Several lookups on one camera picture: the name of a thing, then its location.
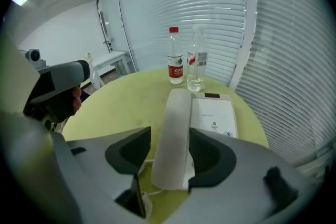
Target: finger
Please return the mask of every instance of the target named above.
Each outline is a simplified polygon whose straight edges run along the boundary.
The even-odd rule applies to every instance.
[[[74,87],[72,89],[73,97],[80,97],[82,95],[82,90],[79,87]]]
[[[82,105],[82,102],[81,102],[81,100],[78,97],[76,97],[76,98],[74,98],[72,104],[73,104],[74,108],[80,108],[81,105]]]

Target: water bottle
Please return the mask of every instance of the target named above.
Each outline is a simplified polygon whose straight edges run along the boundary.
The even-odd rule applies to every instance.
[[[203,37],[203,28],[196,25],[193,32],[187,50],[187,87],[192,92],[198,92],[204,87],[208,47]]]
[[[169,80],[173,84],[183,81],[183,47],[178,30],[178,27],[169,28],[168,71]]]

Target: white table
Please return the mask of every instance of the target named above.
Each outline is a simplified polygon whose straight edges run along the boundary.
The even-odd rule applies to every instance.
[[[92,66],[95,69],[95,71],[99,73],[99,70],[103,69],[104,67],[116,64],[119,61],[121,61],[126,74],[130,74],[131,72],[127,65],[125,56],[126,56],[126,52],[114,50],[114,51],[111,51],[109,54],[105,54],[105,55],[94,58],[92,62]],[[80,84],[80,87],[85,86],[89,82],[90,82],[90,79],[84,81],[83,83]]]

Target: yellow-green table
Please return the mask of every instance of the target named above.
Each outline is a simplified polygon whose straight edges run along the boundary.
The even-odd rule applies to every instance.
[[[172,89],[185,88],[186,82],[172,85],[168,71],[150,70],[133,73],[112,81],[96,91],[71,117],[63,130],[67,141],[92,138],[139,127],[152,127],[151,150],[153,159],[161,131],[165,105]],[[208,93],[229,94],[235,109],[238,137],[268,147],[265,133],[251,108],[231,89],[211,78],[205,79]],[[151,184],[151,166],[140,175],[141,191],[158,189]],[[151,223],[162,223],[187,199],[186,191],[163,191],[151,196]]]

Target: wooden floor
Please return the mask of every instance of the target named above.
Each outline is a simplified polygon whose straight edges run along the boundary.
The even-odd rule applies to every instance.
[[[103,75],[101,77],[101,79],[103,80],[103,82],[105,84],[113,81],[113,80],[116,80],[119,76],[119,72],[117,70],[111,72],[111,73],[107,73],[106,75]],[[96,89],[95,87],[92,85],[92,84],[89,84],[88,86],[85,86],[82,91],[88,93],[88,94],[93,94]],[[67,123],[68,119],[66,119],[65,121],[61,122],[61,123],[58,123],[57,126],[56,126],[56,129],[55,131],[58,132],[58,133],[62,133],[63,131],[63,128],[65,126],[65,124]]]

